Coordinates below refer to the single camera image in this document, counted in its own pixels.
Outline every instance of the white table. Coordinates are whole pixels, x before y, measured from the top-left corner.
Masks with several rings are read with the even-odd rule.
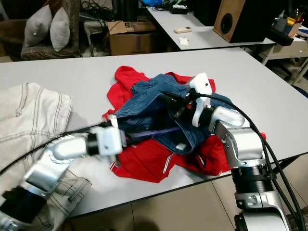
[[[275,44],[268,38],[263,42],[228,43],[213,31],[213,26],[204,26],[192,13],[171,14],[169,11],[155,11],[152,7],[148,11],[182,51]],[[177,34],[174,32],[176,27],[190,27],[192,32]],[[188,45],[180,45],[181,37],[188,39]]]
[[[243,109],[261,131],[279,160],[308,151],[308,100],[240,48],[157,54],[26,61],[0,64],[0,89],[37,82],[72,98],[68,130],[95,124],[112,108],[106,98],[114,73],[129,65],[148,77],[174,71],[184,76],[206,72],[217,93]],[[129,203],[208,180],[174,167],[161,183],[119,178],[108,159],[87,158],[71,169],[93,186],[71,216]]]

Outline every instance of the wooden speaker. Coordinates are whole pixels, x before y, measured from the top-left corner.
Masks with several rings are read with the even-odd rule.
[[[274,21],[274,0],[222,0],[214,31],[228,42],[263,41]]]

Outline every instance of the white pants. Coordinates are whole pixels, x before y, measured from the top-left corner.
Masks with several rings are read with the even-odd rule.
[[[0,169],[64,132],[71,109],[69,96],[36,83],[0,91]],[[29,155],[0,176],[0,193],[19,184],[40,151]],[[31,230],[57,230],[82,199],[91,183],[67,171]],[[5,199],[0,196],[0,205]]]

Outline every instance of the cardboard box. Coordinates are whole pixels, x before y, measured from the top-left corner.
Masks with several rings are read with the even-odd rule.
[[[109,22],[111,55],[164,52],[166,44],[151,22]]]

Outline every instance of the jeans pocket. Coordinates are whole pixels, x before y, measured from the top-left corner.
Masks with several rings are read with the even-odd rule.
[[[0,121],[22,115],[26,103],[27,83],[0,91]]]

